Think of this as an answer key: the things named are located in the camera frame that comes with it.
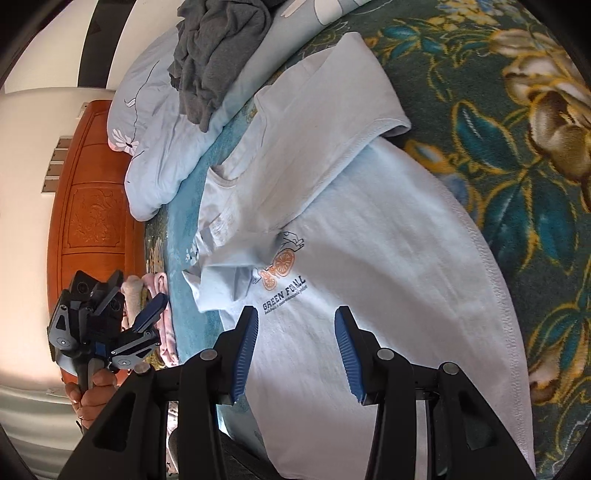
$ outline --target black pants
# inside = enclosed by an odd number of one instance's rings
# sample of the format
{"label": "black pants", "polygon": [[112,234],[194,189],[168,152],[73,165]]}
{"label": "black pants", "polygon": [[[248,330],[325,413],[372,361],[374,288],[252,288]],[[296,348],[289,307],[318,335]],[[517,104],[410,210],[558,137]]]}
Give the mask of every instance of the black pants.
{"label": "black pants", "polygon": [[[270,463],[259,460],[225,433],[220,432],[220,439],[228,480],[283,480]],[[177,463],[177,430],[170,434],[168,447],[173,460]]]}

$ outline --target silver bolt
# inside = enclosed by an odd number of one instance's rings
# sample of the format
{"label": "silver bolt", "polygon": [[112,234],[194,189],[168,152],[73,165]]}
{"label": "silver bolt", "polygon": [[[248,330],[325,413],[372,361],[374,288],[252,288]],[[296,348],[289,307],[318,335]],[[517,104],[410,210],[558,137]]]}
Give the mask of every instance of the silver bolt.
{"label": "silver bolt", "polygon": [[208,348],[199,354],[201,360],[214,360],[217,358],[217,352],[213,348]]}
{"label": "silver bolt", "polygon": [[382,360],[391,360],[394,358],[394,352],[389,348],[381,348],[378,350],[378,358]]}
{"label": "silver bolt", "polygon": [[148,373],[151,368],[152,367],[149,363],[140,362],[134,367],[134,372],[137,373],[138,375],[144,375],[144,374]]}
{"label": "silver bolt", "polygon": [[443,371],[448,375],[456,375],[460,371],[460,367],[452,362],[443,364]]}

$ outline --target orange wood furniture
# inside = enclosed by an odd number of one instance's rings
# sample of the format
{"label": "orange wood furniture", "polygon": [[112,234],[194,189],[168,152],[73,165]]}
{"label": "orange wood furniture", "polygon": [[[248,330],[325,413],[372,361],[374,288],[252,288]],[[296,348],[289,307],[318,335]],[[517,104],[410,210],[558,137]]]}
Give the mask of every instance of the orange wood furniture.
{"label": "orange wood furniture", "polygon": [[64,162],[47,246],[50,314],[77,270],[100,281],[117,269],[126,278],[145,273],[144,224],[131,216],[124,188],[131,156],[107,144],[110,105],[110,100],[88,104]]}

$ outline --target floral blanket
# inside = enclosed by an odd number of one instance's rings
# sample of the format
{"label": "floral blanket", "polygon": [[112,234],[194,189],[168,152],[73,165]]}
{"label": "floral blanket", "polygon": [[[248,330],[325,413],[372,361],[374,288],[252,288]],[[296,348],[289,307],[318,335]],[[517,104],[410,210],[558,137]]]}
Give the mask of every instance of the floral blanket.
{"label": "floral blanket", "polygon": [[374,0],[286,66],[359,31],[412,130],[395,140],[486,238],[530,369],[537,477],[591,420],[591,92],[551,33],[512,0]]}

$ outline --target folded pink towel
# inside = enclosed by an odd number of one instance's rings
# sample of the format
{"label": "folded pink towel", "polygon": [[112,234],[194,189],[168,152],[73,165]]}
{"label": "folded pink towel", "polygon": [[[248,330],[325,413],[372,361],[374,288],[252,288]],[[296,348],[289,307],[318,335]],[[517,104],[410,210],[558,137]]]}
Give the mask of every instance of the folded pink towel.
{"label": "folded pink towel", "polygon": [[[168,295],[168,279],[166,273],[146,273],[142,277],[145,287],[154,298],[158,293]],[[176,367],[179,364],[177,355],[177,341],[174,337],[173,314],[170,302],[160,314],[160,320],[156,323],[160,333],[160,356],[167,367]]]}

